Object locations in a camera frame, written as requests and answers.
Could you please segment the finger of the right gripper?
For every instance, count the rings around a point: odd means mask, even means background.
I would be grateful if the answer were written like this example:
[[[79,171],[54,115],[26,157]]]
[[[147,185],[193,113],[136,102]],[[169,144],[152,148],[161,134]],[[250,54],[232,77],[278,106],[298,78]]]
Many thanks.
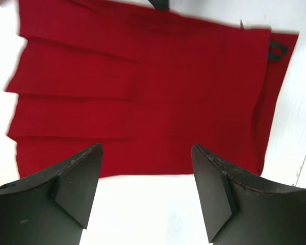
[[[148,0],[154,9],[159,11],[170,11],[170,0]]]

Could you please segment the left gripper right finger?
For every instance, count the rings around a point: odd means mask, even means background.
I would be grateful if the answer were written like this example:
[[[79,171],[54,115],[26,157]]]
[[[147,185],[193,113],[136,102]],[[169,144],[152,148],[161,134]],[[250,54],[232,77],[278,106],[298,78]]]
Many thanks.
[[[267,180],[199,144],[191,150],[212,244],[306,244],[306,189]]]

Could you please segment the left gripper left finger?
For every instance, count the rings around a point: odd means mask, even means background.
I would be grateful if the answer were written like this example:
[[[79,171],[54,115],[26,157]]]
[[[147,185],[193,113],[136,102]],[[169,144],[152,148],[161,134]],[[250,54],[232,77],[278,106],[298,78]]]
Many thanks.
[[[98,184],[103,149],[71,158],[0,187],[0,244],[79,244]]]

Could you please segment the red pleated skirt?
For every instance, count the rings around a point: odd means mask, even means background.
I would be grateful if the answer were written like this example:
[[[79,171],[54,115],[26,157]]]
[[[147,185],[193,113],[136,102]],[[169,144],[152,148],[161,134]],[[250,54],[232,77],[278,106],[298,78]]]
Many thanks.
[[[95,143],[102,177],[191,174],[196,143],[262,173],[297,33],[113,1],[20,1],[19,17],[20,177]]]

